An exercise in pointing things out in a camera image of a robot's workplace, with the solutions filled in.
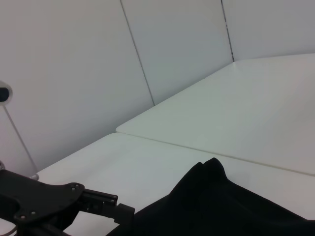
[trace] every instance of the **black cloth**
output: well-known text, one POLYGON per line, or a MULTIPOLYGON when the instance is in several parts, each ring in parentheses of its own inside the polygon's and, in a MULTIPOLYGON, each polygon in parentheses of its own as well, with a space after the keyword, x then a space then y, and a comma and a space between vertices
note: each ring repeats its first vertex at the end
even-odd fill
POLYGON ((132 233, 118 226, 108 234, 125 235, 315 236, 315 221, 232 183, 213 158, 196 164, 169 195, 136 213, 132 233))

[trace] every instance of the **white wall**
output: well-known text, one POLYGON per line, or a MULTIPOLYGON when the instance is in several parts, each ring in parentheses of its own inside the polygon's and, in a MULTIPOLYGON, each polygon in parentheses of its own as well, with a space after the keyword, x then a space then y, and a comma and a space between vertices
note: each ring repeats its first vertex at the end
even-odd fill
POLYGON ((155 103, 232 62, 220 0, 123 0, 155 103))
POLYGON ((4 107, 0 106, 0 160, 7 170, 32 176, 36 169, 28 157, 4 107))
POLYGON ((153 105, 119 0, 1 0, 0 32, 7 109, 39 170, 153 105))
POLYGON ((315 53, 314 0, 223 0, 234 58, 315 53))

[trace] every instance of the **wall seam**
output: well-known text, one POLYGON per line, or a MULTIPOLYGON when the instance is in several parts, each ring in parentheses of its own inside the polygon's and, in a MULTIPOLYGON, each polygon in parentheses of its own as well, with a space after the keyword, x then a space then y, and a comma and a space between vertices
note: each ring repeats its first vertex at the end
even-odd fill
POLYGON ((227 27, 227 21, 226 21, 224 6, 223 6, 223 0, 221 0, 221 5, 222 5, 222 11, 223 11, 223 16, 224 16, 224 20, 225 20, 225 28, 226 28, 226 32, 227 32, 228 42, 229 42, 229 44, 230 44, 230 50, 231 50, 232 60, 233 60, 233 62, 234 62, 235 60, 234 60, 234 55, 233 55, 233 50, 232 50, 231 38, 230 38, 230 34, 229 34, 229 32, 228 32, 228 27, 227 27))
POLYGON ((155 102, 153 100, 152 92, 151 92, 151 89, 150 89, 150 86, 149 86, 149 83, 148 83, 148 80, 147 80, 146 73, 144 72, 144 69, 143 69, 143 65, 142 65, 142 61, 141 61, 141 58, 140 58, 140 55, 139 55, 139 52, 138 52, 138 48, 136 46, 136 43, 135 43, 134 38, 133 38, 133 34, 131 32, 130 24, 129 24, 129 21, 128 21, 126 12, 125 12, 125 8, 124 8, 124 5, 123 5, 123 0, 120 0, 120 4, 121 4, 123 12, 124 12, 124 16, 125 16, 125 19, 126 19, 126 22, 127 22, 127 25, 128 25, 128 29, 129 29, 129 32, 130 32, 130 35, 131 35, 131 39, 132 39, 134 48, 136 49, 136 53, 137 53, 137 56, 138 56, 138 59, 139 59, 139 62, 140 62, 140 66, 141 66, 141 69, 142 69, 142 73, 143 73, 144 79, 145 79, 145 81, 147 83, 147 87, 148 87, 148 90, 149 90, 149 93, 150 93, 150 96, 151 96, 151 99, 152 99, 153 106, 155 106, 155 102))

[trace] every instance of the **black mount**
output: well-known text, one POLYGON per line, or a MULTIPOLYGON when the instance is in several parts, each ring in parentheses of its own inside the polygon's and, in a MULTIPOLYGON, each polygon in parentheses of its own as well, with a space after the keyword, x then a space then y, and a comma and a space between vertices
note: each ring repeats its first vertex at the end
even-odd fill
POLYGON ((113 218, 132 231, 134 208, 118 196, 85 189, 82 184, 49 185, 0 171, 0 218, 17 226, 18 236, 64 236, 79 211, 113 218))

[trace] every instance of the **white tabletop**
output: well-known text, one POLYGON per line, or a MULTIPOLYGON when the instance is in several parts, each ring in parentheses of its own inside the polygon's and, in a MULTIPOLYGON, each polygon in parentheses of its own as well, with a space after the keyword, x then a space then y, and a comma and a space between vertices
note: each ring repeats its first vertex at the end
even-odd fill
POLYGON ((117 132, 315 174, 315 54, 228 65, 117 132))
MULTIPOLYGON (((265 167, 125 134, 111 134, 39 172, 48 184, 79 182, 117 194, 136 211, 167 195, 197 162, 216 157, 234 183, 307 219, 315 219, 315 177, 265 167)), ((81 212, 66 229, 74 236, 104 236, 117 224, 81 212)))

